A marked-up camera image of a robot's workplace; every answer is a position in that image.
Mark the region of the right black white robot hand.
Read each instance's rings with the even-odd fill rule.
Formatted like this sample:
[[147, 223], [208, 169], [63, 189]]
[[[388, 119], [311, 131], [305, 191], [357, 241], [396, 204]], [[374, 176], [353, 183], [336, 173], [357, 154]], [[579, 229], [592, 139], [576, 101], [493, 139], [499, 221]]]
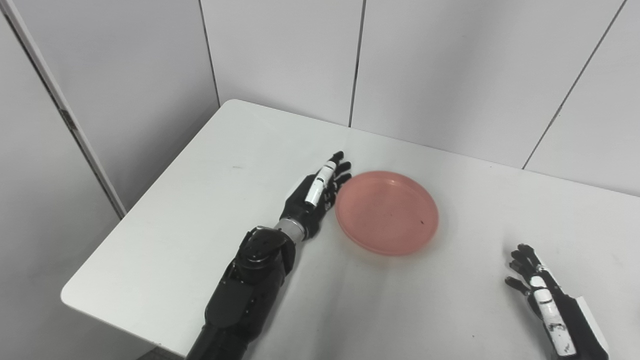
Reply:
[[532, 246], [518, 244], [510, 257], [509, 267], [521, 278], [504, 282], [540, 319], [554, 360], [608, 360], [610, 347], [586, 300], [567, 294]]

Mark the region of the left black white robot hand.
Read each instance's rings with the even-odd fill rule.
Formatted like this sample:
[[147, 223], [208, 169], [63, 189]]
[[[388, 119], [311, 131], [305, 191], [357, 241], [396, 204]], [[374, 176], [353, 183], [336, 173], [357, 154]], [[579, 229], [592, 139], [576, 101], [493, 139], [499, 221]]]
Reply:
[[301, 228], [300, 241], [318, 234], [327, 212], [336, 204], [338, 193], [352, 178], [352, 164], [345, 153], [334, 153], [315, 173], [307, 175], [288, 196], [280, 221], [295, 223]]

